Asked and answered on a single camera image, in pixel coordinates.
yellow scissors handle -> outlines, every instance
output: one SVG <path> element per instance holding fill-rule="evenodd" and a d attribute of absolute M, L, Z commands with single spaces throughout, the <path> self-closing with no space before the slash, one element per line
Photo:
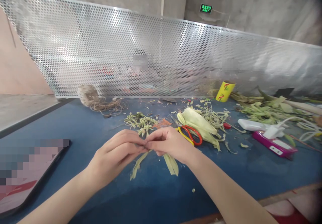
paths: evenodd
<path fill-rule="evenodd" d="M 178 127 L 176 128 L 177 131 L 179 131 L 179 133 L 186 139 L 188 140 L 189 143 L 191 143 L 193 146 L 195 145 L 194 142 L 189 138 L 187 137 L 182 131 L 181 131 L 181 127 Z"/>

exit sign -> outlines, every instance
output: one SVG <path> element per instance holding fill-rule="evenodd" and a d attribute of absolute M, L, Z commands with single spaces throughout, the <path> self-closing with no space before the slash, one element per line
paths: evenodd
<path fill-rule="evenodd" d="M 210 14 L 211 10 L 212 10 L 212 6 L 205 5 L 205 4 L 201 4 L 201 6 L 200 6 L 200 11 L 201 12 L 205 12 L 205 13 Z"/>

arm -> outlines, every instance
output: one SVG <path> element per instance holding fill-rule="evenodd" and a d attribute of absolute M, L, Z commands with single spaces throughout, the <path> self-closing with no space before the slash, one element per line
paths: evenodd
<path fill-rule="evenodd" d="M 68 223 L 101 188 L 109 184 L 131 161 L 147 150 L 146 141 L 130 130 L 115 134 L 98 149 L 89 165 L 60 188 L 19 224 Z"/>
<path fill-rule="evenodd" d="M 146 140 L 147 148 L 154 149 L 158 155 L 168 153 L 191 169 L 226 223 L 277 223 L 255 199 L 174 128 L 158 129 Z"/>

yellow paper cup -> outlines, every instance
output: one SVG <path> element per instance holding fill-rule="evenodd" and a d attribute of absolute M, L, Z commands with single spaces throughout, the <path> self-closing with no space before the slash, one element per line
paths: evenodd
<path fill-rule="evenodd" d="M 235 87 L 235 83 L 231 81 L 224 81 L 217 93 L 216 100 L 226 102 L 230 96 L 230 93 Z"/>

metal mesh screen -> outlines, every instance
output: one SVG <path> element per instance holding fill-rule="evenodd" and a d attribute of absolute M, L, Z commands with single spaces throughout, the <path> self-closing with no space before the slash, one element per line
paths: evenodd
<path fill-rule="evenodd" d="M 0 0 L 57 97 L 92 84 L 100 96 L 215 95 L 322 88 L 318 46 L 73 0 Z"/>

